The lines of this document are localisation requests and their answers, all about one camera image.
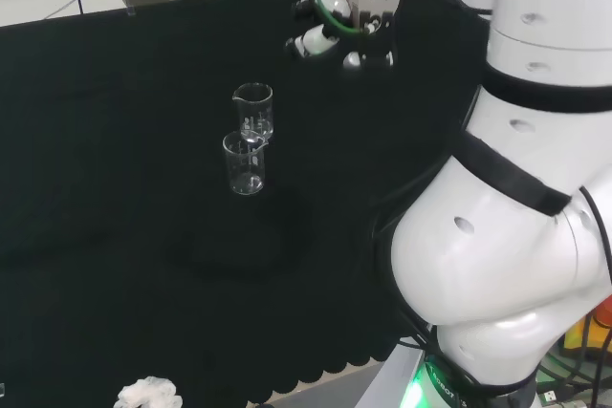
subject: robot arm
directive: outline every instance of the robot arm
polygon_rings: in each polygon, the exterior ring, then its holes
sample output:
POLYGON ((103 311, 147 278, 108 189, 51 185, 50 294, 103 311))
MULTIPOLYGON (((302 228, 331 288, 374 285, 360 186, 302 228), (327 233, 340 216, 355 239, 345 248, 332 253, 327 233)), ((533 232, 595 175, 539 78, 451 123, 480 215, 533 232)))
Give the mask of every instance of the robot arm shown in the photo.
POLYGON ((430 372, 427 406, 539 406, 540 359, 612 294, 579 192, 585 184, 612 234, 610 31, 612 0, 495 0, 469 141, 407 210, 391 248, 406 303, 487 388, 462 394, 444 370, 430 372))
MULTIPOLYGON (((301 0, 296 11, 307 11, 313 15, 312 2, 301 0)), ((360 68, 365 61, 368 64, 393 65, 393 17, 399 3, 400 0, 321 0, 322 6, 319 8, 328 10, 343 26, 361 32, 355 34, 358 39, 356 50, 346 56, 345 67, 360 68)), ((288 50, 298 57, 310 57, 334 48, 341 31, 329 21, 324 23, 324 26, 317 26, 296 39, 290 39, 287 42, 288 50)))

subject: black table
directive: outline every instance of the black table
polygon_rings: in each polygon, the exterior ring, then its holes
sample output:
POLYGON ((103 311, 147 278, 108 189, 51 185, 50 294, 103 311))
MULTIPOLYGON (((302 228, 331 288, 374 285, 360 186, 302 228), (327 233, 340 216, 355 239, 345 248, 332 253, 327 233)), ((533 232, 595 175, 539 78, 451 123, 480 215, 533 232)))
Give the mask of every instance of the black table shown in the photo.
POLYGON ((445 148, 487 26, 403 0, 392 73, 292 62, 295 0, 185 0, 0 30, 2 408, 108 408, 139 377, 244 407, 405 333, 361 244, 445 148), (274 88, 267 183, 232 195, 232 91, 274 88))

